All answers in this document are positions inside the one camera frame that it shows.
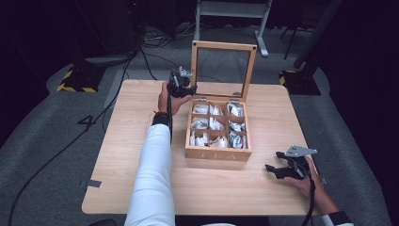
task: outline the metal stand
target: metal stand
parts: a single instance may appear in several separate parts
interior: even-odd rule
[[[272,0],[267,0],[266,4],[208,2],[198,0],[196,13],[196,33],[194,35],[194,40],[200,39],[200,15],[262,18],[261,29],[259,31],[255,31],[254,33],[262,57],[267,57],[269,54],[264,44],[263,31],[267,17],[269,15],[271,3]]]

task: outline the small item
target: small item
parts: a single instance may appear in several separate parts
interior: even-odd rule
[[[202,137],[197,137],[196,138],[196,146],[205,147],[205,142],[203,142],[203,138]]]
[[[191,136],[190,136],[190,145],[192,145],[192,146],[196,145],[196,132],[195,132],[195,131],[193,131],[193,132],[191,133]]]
[[[215,148],[227,148],[227,139],[226,137],[217,137],[215,140],[210,140],[209,141],[209,146],[210,147],[215,147]]]
[[[247,136],[243,136],[243,149],[247,147]]]
[[[193,113],[202,115],[208,114],[208,105],[195,105],[193,107]]]
[[[209,120],[209,128],[212,130],[224,130],[224,125],[217,119],[211,117]]]
[[[230,143],[231,147],[234,149],[242,149],[244,147],[243,139],[234,132],[230,132]]]
[[[233,131],[244,132],[246,131],[246,123],[243,122],[241,124],[229,121],[229,126]]]
[[[243,107],[236,106],[233,103],[227,104],[227,109],[229,111],[229,115],[236,116],[236,117],[243,117],[244,116],[244,109]]]
[[[190,145],[192,146],[208,146],[208,134],[203,133],[202,137],[196,137],[196,132],[193,131],[190,136]]]
[[[191,128],[193,129],[206,129],[208,128],[208,119],[193,118],[191,121]]]
[[[223,115],[222,109],[220,109],[217,105],[210,106],[210,113],[211,115]]]

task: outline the yellow black tape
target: yellow black tape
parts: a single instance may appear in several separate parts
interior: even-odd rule
[[[91,80],[97,80],[96,82],[89,82],[89,80],[79,80],[81,76],[79,72],[74,72],[73,67],[70,67],[68,72],[65,74],[61,83],[59,84],[57,91],[82,91],[82,92],[98,92],[98,85],[101,81],[102,75],[95,74],[95,78]]]
[[[279,78],[279,83],[280,83],[282,86],[285,85],[285,78],[284,78],[284,76],[281,76],[281,77]]]

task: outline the handheld device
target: handheld device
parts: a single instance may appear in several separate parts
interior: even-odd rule
[[[179,70],[170,71],[170,95],[173,97],[184,97],[186,95],[194,95],[197,91],[197,86],[188,87],[190,85],[190,77],[192,73],[186,71],[182,67]]]
[[[267,171],[273,172],[276,175],[277,179],[283,179],[288,176],[302,180],[306,175],[311,174],[305,155],[314,153],[317,153],[314,149],[291,146],[286,153],[276,152],[278,158],[287,160],[288,167],[276,169],[267,164],[265,166]]]

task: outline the black wristband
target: black wristband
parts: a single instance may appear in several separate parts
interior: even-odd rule
[[[348,215],[344,211],[339,211],[335,213],[331,213],[328,215],[331,219],[331,222],[334,225],[340,225],[345,223],[352,223],[348,217]]]
[[[152,125],[164,124],[169,126],[169,114],[167,112],[155,112],[152,119]]]

